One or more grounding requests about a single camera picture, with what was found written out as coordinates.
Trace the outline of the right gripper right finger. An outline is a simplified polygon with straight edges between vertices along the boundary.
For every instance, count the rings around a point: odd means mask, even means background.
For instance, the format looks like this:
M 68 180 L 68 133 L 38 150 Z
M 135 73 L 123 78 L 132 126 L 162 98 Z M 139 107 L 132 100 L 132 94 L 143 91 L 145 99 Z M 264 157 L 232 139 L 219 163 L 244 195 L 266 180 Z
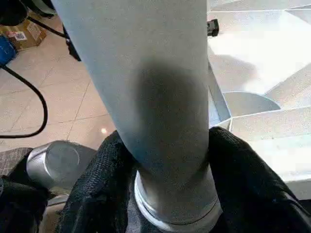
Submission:
M 209 130 L 208 158 L 230 233 L 309 233 L 311 214 L 251 146 Z

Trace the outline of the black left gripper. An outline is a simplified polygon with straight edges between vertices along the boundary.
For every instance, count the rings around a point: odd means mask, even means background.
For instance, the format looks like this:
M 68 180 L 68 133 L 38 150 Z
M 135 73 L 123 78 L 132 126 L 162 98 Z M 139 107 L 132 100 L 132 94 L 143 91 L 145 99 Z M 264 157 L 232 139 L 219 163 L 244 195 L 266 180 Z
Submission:
M 217 19 L 207 21 L 207 36 L 216 37 L 219 33 L 219 23 Z

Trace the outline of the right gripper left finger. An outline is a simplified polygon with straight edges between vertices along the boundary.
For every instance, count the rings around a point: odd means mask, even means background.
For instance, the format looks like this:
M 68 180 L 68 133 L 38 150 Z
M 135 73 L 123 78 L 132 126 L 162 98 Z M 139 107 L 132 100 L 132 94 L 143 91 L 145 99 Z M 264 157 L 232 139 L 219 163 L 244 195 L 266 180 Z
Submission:
M 55 231 L 124 233 L 134 167 L 133 156 L 114 131 L 102 142 L 75 183 Z

